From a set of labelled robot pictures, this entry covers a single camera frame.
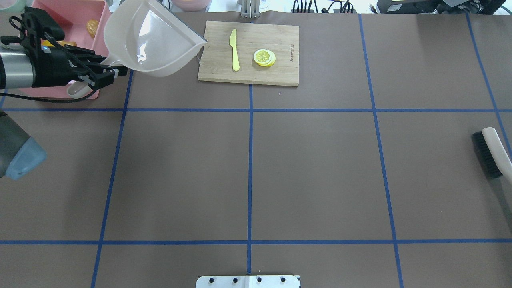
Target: wooden cutting board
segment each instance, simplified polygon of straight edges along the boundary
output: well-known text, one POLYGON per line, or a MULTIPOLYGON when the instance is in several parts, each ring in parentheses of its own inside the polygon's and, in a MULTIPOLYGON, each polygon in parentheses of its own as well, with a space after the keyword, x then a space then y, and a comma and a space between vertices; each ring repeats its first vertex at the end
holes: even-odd
POLYGON ((298 86, 298 26, 207 21, 198 79, 202 81, 298 86), (237 30, 240 70, 231 66, 229 37, 237 30), (256 50, 274 52, 271 67, 261 67, 252 57, 256 50))

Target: metal bracket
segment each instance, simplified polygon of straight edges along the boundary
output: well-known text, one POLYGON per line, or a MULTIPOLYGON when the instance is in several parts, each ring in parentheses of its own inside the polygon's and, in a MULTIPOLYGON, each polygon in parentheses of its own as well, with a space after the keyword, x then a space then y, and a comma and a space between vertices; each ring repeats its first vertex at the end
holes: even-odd
POLYGON ((242 18, 260 17, 260 0, 238 0, 238 4, 242 5, 240 11, 242 18))
POLYGON ((196 288, 300 288, 299 275, 202 276, 196 288))

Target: black bristles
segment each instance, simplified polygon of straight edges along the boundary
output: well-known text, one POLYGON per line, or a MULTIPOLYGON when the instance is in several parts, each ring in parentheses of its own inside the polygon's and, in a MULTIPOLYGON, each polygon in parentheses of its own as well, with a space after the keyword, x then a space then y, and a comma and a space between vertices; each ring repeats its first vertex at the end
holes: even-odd
POLYGON ((480 161, 480 165, 484 170, 484 173, 490 178, 498 178, 502 174, 496 166, 496 162, 492 154, 490 153, 489 147, 485 142, 482 132, 477 132, 472 135, 473 144, 475 145, 475 151, 480 161))

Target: brush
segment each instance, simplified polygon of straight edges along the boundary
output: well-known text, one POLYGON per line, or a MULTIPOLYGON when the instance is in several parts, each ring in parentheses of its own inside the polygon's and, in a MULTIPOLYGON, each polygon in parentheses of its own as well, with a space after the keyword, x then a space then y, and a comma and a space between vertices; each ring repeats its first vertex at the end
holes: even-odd
POLYGON ((503 175, 512 184, 512 162, 500 141, 496 129, 487 127, 472 135, 484 173, 490 178, 503 175))

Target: pink bin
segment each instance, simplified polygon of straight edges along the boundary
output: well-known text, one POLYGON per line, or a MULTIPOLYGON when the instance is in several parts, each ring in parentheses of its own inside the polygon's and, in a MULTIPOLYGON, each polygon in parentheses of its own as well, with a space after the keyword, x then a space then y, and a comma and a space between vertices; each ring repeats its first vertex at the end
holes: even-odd
MULTIPOLYGON (((62 27, 66 41, 74 41, 79 47, 92 49, 96 54, 107 57, 109 51, 103 40, 103 30, 110 17, 108 5, 103 0, 34 0, 32 7, 43 9, 62 27), (99 21, 94 39, 86 29, 87 21, 99 21)), ((68 86, 23 88, 21 91, 32 97, 69 98, 68 86)), ((97 98, 99 91, 90 99, 97 98)))

